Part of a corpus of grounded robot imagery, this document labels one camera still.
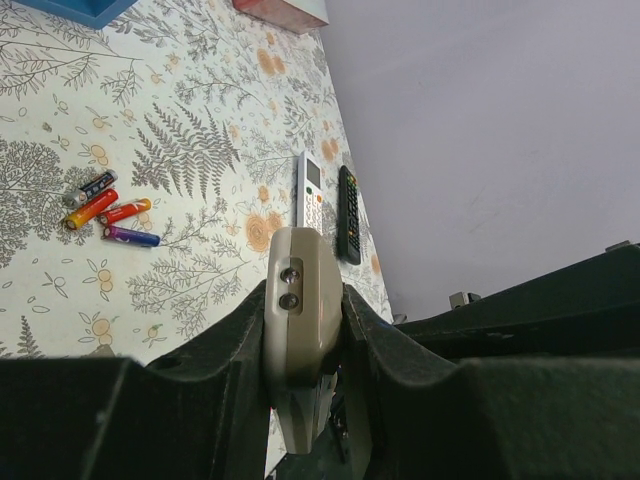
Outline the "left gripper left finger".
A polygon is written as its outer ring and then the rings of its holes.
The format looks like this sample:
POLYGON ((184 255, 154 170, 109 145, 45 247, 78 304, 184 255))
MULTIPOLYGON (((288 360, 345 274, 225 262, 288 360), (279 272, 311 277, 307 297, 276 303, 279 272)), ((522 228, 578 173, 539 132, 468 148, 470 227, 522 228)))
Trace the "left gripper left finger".
POLYGON ((260 479, 266 287, 187 343, 127 357, 5 360, 5 479, 260 479))

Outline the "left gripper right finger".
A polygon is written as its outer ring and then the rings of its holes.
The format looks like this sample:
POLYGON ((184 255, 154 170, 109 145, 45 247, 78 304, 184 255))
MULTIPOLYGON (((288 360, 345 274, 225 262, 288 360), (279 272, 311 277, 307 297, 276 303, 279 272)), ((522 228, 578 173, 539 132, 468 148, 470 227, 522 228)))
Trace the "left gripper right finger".
POLYGON ((638 477, 637 245, 399 326, 342 306, 356 478, 638 477))

